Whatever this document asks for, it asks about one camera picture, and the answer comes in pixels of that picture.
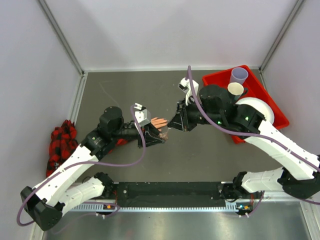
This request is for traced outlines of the glitter nail polish bottle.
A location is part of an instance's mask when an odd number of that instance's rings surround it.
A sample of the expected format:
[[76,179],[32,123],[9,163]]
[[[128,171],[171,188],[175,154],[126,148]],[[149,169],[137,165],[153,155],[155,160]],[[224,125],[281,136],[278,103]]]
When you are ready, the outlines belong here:
[[169,139],[168,132],[161,132],[158,136],[164,141],[167,141]]

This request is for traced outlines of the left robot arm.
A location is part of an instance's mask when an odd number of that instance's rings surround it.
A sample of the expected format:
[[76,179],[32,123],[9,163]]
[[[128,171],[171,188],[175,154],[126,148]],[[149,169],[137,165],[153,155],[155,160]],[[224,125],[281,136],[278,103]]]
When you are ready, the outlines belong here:
[[166,141],[165,135],[151,123],[150,112],[144,106],[135,103],[130,111],[133,121],[125,123],[119,107],[106,108],[97,128],[87,134],[61,166],[41,183],[21,191],[19,211],[26,211],[41,230],[48,231],[74,207],[92,198],[109,198],[114,183],[106,173],[99,172],[77,186],[73,183],[93,165],[104,166],[101,160],[120,139],[137,140],[143,151]]

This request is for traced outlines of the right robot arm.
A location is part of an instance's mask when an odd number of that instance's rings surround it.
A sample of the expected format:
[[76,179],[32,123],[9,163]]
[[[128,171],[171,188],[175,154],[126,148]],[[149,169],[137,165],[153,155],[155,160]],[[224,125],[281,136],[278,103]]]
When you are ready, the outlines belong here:
[[246,89],[231,92],[212,84],[196,90],[185,79],[178,87],[185,98],[177,102],[169,128],[190,132],[197,125],[213,124],[225,133],[239,136],[281,164],[274,170],[240,172],[231,184],[222,188],[222,196],[245,198],[255,192],[273,191],[305,200],[319,193],[320,157],[279,132],[263,112],[250,104],[238,104]]

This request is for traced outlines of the mannequin hand with long nails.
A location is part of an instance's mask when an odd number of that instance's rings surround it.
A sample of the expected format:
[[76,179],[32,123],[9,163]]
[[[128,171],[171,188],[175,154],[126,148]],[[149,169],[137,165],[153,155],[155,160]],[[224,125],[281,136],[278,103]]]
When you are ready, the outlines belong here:
[[167,126],[168,120],[165,118],[154,117],[151,119],[151,124],[161,132],[162,128]]

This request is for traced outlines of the black mug white inside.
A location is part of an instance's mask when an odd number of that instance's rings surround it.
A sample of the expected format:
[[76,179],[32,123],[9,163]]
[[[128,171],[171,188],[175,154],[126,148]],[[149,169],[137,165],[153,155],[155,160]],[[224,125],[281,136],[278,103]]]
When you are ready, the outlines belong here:
[[233,103],[236,103],[241,97],[248,93],[248,88],[243,87],[238,82],[231,82],[227,86],[228,96]]

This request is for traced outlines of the lavender plastic cup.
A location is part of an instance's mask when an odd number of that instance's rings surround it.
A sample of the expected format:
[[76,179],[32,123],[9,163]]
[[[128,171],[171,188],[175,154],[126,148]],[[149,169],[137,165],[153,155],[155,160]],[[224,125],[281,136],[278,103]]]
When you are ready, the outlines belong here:
[[245,68],[235,67],[231,70],[229,82],[243,85],[243,83],[246,81],[248,76],[249,76],[249,73]]

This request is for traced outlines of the white paper plates stack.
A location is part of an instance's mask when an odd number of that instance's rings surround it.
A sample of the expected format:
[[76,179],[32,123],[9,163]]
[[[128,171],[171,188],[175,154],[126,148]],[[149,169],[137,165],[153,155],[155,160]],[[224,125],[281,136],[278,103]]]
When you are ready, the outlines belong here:
[[271,124],[275,121],[275,114],[272,108],[263,100],[256,97],[244,97],[236,102],[237,105],[249,105],[260,113],[262,113],[266,119],[266,121]]

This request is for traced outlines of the red black plaid sleeve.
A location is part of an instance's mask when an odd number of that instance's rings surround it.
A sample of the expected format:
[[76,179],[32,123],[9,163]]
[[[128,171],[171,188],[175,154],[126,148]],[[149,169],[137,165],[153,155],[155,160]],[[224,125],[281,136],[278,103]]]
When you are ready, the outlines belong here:
[[54,128],[50,137],[46,177],[53,174],[76,150],[79,145],[76,136],[75,123],[71,120],[65,120],[60,127]]

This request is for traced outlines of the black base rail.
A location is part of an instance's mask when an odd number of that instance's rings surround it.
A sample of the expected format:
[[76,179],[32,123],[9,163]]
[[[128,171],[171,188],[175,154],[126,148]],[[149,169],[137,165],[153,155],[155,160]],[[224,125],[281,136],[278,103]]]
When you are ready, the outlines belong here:
[[121,207],[224,207],[218,182],[119,182],[114,185]]

